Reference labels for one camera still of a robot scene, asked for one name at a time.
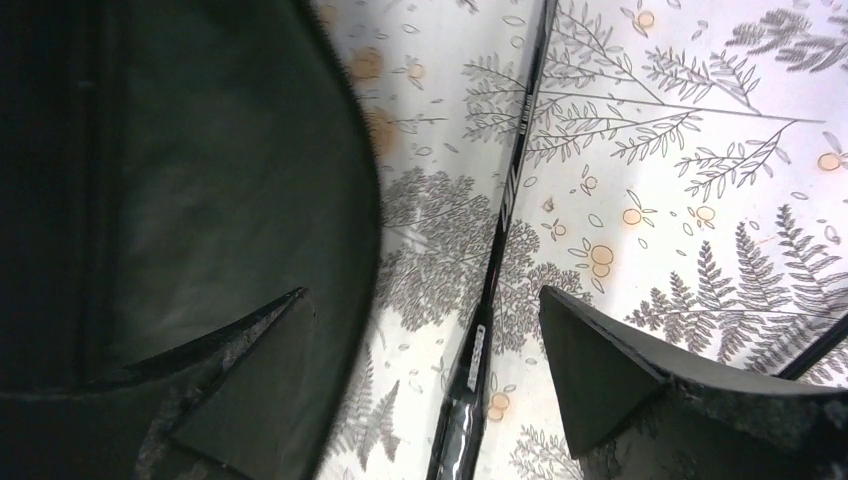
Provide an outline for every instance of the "tree illustration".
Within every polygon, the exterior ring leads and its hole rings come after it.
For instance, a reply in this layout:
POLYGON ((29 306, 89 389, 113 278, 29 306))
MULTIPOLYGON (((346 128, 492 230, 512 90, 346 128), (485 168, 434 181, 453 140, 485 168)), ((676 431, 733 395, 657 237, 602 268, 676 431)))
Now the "tree illustration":
POLYGON ((386 457, 395 460, 400 439, 394 434, 394 404, 400 381, 373 404, 374 361, 366 345, 354 377, 336 414, 329 449, 334 454, 355 452, 365 471, 371 451, 381 443, 386 457))
MULTIPOLYGON (((779 208, 775 225, 787 274, 775 272, 775 261, 763 254, 740 222, 735 235, 737 275, 723 273, 705 241, 697 260, 694 298, 680 275, 672 272, 671 295, 651 289, 649 299, 624 320, 649 331, 663 329, 667 342, 682 343, 698 354, 706 351, 713 331, 719 330, 717 361, 775 373, 848 310, 848 272, 828 273, 841 257, 804 234, 789 205, 779 208), (734 277, 736 285, 731 285, 734 277)), ((832 351, 804 380, 831 382, 834 374, 846 373, 848 343, 832 351)))
MULTIPOLYGON (((497 215, 489 199, 473 195, 473 179, 413 169, 384 194, 384 227, 403 244, 381 262, 377 306, 392 308, 401 325, 416 331, 440 325, 456 313, 465 326, 482 290, 497 215)), ((552 263, 536 265, 539 235, 526 222, 513 222, 495 302, 495 353, 521 351, 532 338, 541 344, 539 290, 554 285, 591 303, 580 274, 552 263)))
POLYGON ((544 430, 522 425, 510 455, 522 480, 583 480, 580 464, 568 454, 565 437, 546 435, 544 430))
MULTIPOLYGON (((534 168, 554 159, 565 162, 590 147, 606 149, 626 165, 680 154, 678 177, 693 172, 684 191, 706 201, 722 198, 728 186, 754 185, 763 173, 774 176, 770 160, 790 162, 779 146, 783 133, 811 120, 761 113, 752 95, 762 79, 750 57, 723 50, 696 58, 685 49, 657 47, 640 62, 612 43, 613 27, 603 15, 590 12, 588 1, 563 0, 556 15, 526 149, 526 161, 534 168), (608 93, 587 93, 593 84, 607 86, 608 93), (708 105, 714 96, 730 98, 740 108, 714 108, 708 105), (687 151, 688 137, 729 116, 780 121, 782 126, 770 138, 732 139, 724 154, 706 146, 694 154, 687 151)), ((848 48, 832 51, 842 55, 848 48)), ((512 143, 525 90, 514 70, 512 62, 502 62, 497 54, 465 64, 463 74, 470 82, 465 138, 512 143)))

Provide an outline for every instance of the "branch illustration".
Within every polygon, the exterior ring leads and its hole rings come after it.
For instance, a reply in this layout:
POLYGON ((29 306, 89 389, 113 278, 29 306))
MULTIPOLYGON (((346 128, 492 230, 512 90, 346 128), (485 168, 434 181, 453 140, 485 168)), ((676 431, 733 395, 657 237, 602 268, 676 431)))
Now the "branch illustration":
POLYGON ((501 67, 500 57, 497 53, 485 58, 479 57, 476 62, 468 62, 463 67, 462 74, 470 77, 473 81, 489 79, 496 87, 518 88, 521 92, 526 90, 524 85, 513 78, 513 63, 508 62, 501 67))
MULTIPOLYGON (((558 91, 555 91, 555 90, 540 90, 539 94, 546 95, 546 96, 553 96, 554 98, 561 98, 561 97, 565 97, 565 96, 570 96, 570 97, 579 97, 579 98, 586 99, 586 100, 606 100, 606 101, 612 100, 612 101, 616 102, 616 104, 618 104, 618 105, 627 103, 627 104, 633 104, 633 105, 645 105, 645 106, 648 106, 648 107, 656 107, 657 106, 657 104, 654 103, 654 102, 646 102, 646 101, 641 101, 641 100, 618 98, 611 93, 607 94, 606 96, 601 96, 601 95, 591 95, 591 94, 576 93, 576 92, 563 93, 563 92, 558 92, 558 91)), ((682 111, 692 110, 692 107, 689 106, 689 105, 666 104, 666 105, 663 106, 663 108, 678 109, 678 110, 682 110, 682 111)), ((777 120, 777 121, 783 121, 783 122, 794 121, 794 122, 798 122, 798 123, 825 123, 824 120, 816 120, 816 119, 811 119, 811 118, 795 118, 795 117, 784 117, 784 116, 780 116, 780 115, 765 115, 765 114, 757 115, 757 114, 752 113, 752 112, 723 110, 723 109, 720 109, 720 108, 699 107, 698 111, 702 112, 702 113, 716 113, 716 114, 719 114, 719 115, 732 115, 732 116, 736 116, 736 117, 759 118, 759 119, 763 119, 763 120, 777 120)))
MULTIPOLYGON (((557 35, 552 42, 561 43, 565 47, 559 60, 569 67, 582 69, 583 75, 592 72, 587 78, 594 79, 596 76, 602 76, 612 78, 616 84, 634 83, 655 102, 663 104, 663 101, 633 74, 633 62, 624 49, 609 45, 613 27, 604 27, 600 14, 590 19, 588 2, 583 4, 579 14, 575 11, 573 0, 569 0, 567 5, 566 8, 560 3, 554 23, 554 32, 557 35)), ((570 84, 580 88, 589 81, 591 80, 583 80, 579 85, 573 81, 570 84)))
POLYGON ((651 65, 642 67, 650 72, 648 78, 659 81, 659 88, 665 92, 679 87, 677 93, 680 101, 692 98, 692 103, 697 104, 713 88, 718 88, 753 113, 760 114, 748 99, 748 94, 757 87, 759 79, 754 79, 755 67, 744 70, 747 59, 737 62, 735 56, 727 58, 725 52, 713 53, 710 55, 712 63, 707 66, 706 62, 697 57, 687 60, 685 50, 675 53, 671 47, 668 51, 657 48, 645 53, 651 61, 651 65))
POLYGON ((674 114, 653 120, 649 122, 651 124, 650 126, 636 127, 636 131, 641 135, 630 138, 627 143, 616 141, 615 144, 618 146, 618 150, 612 152, 610 156, 624 158, 626 155, 627 164, 630 165, 637 158, 639 161, 642 161, 649 154, 656 153, 657 150, 660 150, 662 155, 666 156, 669 145, 674 143, 677 143, 682 150, 685 144, 681 127, 696 132, 701 131, 693 123, 702 120, 701 117, 695 115, 696 112, 698 110, 674 114))
POLYGON ((549 118, 552 116, 559 121, 553 125, 558 133, 540 129, 530 140, 527 160, 533 160, 534 166, 538 166, 542 160, 549 161, 559 153, 565 161, 571 157, 572 149, 579 155, 581 149, 591 145, 596 136, 603 140, 612 140, 622 128, 651 123, 628 120, 611 104, 606 107, 611 114, 599 114, 598 108, 592 102, 583 105, 582 110, 574 103, 567 110, 563 110, 557 102, 550 103, 549 109, 543 112, 545 128, 550 128, 549 118))
POLYGON ((783 131, 789 128, 795 121, 791 121, 776 131, 771 138, 763 142, 760 140, 747 140, 744 142, 731 142, 724 155, 719 155, 706 147, 698 147, 694 157, 684 157, 675 167, 680 167, 677 177, 682 178, 692 165, 698 168, 695 174, 697 179, 691 180, 691 186, 685 189, 694 197, 703 192, 703 201, 710 198, 715 191, 716 198, 721 198, 728 183, 741 188, 745 182, 753 185, 757 180, 757 171, 762 168, 769 177, 774 176, 774 171, 766 163, 772 154, 777 155, 784 162, 791 163, 789 155, 781 149, 778 144, 783 131), (756 147, 750 152, 745 145, 756 147))

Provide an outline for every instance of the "orange dot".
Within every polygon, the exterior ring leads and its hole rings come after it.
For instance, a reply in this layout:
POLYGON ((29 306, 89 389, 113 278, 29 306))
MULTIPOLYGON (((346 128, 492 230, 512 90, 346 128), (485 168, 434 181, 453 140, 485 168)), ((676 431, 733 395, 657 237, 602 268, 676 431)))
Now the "orange dot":
POLYGON ((701 220, 709 222, 715 218, 715 210, 710 207, 699 207, 698 210, 695 210, 695 215, 701 220))
POLYGON ((653 27, 654 21, 656 21, 656 18, 654 18, 654 14, 651 12, 642 12, 636 17, 636 23, 642 28, 653 27))
POLYGON ((624 211, 624 215, 622 215, 621 218, 624 219, 624 223, 628 225, 636 225, 642 221, 642 213, 635 208, 628 208, 624 211))
POLYGON ((592 260, 598 265, 609 265, 612 263, 612 250, 606 245, 595 245, 592 249, 592 260))
POLYGON ((488 412, 486 412, 486 416, 489 417, 489 421, 498 423, 503 420, 503 410, 498 410, 497 408, 490 408, 488 412))
POLYGON ((592 267, 592 274, 598 278, 604 278, 609 275, 609 265, 595 265, 592 267))
POLYGON ((416 63, 406 69, 406 74, 409 76, 409 78, 413 78, 416 80, 424 78, 425 73, 426 70, 424 70, 424 65, 421 65, 420 63, 416 63))
POLYGON ((825 172, 832 172, 839 168, 839 165, 842 164, 842 161, 839 159, 839 155, 835 153, 825 153, 821 157, 819 157, 818 162, 816 162, 820 169, 825 172))
POLYGON ((490 403, 492 408, 496 410, 506 410, 507 407, 509 407, 509 397, 507 397, 505 393, 498 392, 492 395, 490 403))

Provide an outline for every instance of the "orange berry illustration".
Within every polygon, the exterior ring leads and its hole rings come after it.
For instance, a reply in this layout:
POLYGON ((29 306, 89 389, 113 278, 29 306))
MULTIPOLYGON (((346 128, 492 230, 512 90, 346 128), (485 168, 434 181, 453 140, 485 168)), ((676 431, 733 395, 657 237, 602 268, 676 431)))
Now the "orange berry illustration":
POLYGON ((505 393, 498 392, 492 395, 492 400, 489 403, 494 409, 506 410, 509 407, 509 397, 505 393))
POLYGON ((592 267, 592 274, 598 278, 604 278, 609 275, 609 265, 595 265, 592 267))
POLYGON ((636 225, 642 221, 642 213, 635 208, 628 208, 624 211, 624 215, 622 215, 621 218, 624 220, 624 223, 628 225, 636 225))
POLYGON ((420 63, 412 64, 406 69, 406 75, 413 80, 421 80, 426 72, 424 65, 420 63))
POLYGON ((641 12, 636 17, 636 23, 642 28, 653 27, 655 21, 656 18, 654 18, 654 14, 651 12, 641 12))
POLYGON ((840 160, 839 155, 835 153, 825 153, 821 157, 819 157, 817 165, 821 170, 825 172, 832 172, 839 168, 839 165, 842 164, 842 160, 840 160))
POLYGON ((609 265, 612 263, 612 250, 606 245, 595 245, 592 248, 592 260, 598 265, 609 265))
POLYGON ((503 410, 490 408, 489 411, 486 412, 486 416, 489 418, 490 422, 498 423, 503 420, 503 410))
POLYGON ((350 62, 350 74, 357 83, 376 80, 382 72, 383 54, 373 47, 357 51, 350 62))
POLYGON ((701 220, 709 222, 715 218, 715 210, 710 207, 699 207, 698 210, 695 211, 695 215, 701 220))

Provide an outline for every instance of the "black bag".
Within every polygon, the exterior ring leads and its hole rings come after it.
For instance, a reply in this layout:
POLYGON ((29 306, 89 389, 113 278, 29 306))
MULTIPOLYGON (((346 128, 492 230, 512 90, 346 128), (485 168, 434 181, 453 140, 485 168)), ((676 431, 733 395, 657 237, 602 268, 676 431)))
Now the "black bag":
POLYGON ((10 0, 0 25, 0 478, 311 478, 380 211, 308 3, 10 0))

